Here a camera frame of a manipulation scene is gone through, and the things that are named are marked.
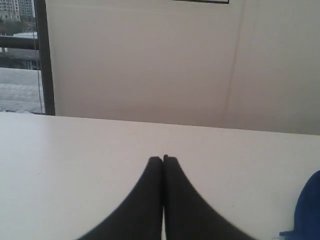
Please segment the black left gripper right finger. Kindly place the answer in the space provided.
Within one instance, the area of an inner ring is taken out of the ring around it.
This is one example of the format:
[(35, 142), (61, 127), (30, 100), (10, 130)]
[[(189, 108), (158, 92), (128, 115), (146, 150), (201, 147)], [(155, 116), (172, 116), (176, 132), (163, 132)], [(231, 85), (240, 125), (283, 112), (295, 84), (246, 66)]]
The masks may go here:
[(201, 197), (176, 157), (163, 157), (162, 189), (167, 240), (252, 239), (219, 215)]

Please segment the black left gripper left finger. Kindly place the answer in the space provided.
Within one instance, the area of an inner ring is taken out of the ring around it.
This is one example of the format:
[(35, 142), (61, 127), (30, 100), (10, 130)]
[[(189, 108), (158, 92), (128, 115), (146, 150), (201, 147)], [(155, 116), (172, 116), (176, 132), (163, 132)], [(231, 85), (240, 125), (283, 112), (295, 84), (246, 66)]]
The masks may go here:
[(123, 202), (81, 240), (160, 240), (163, 161), (153, 156)]

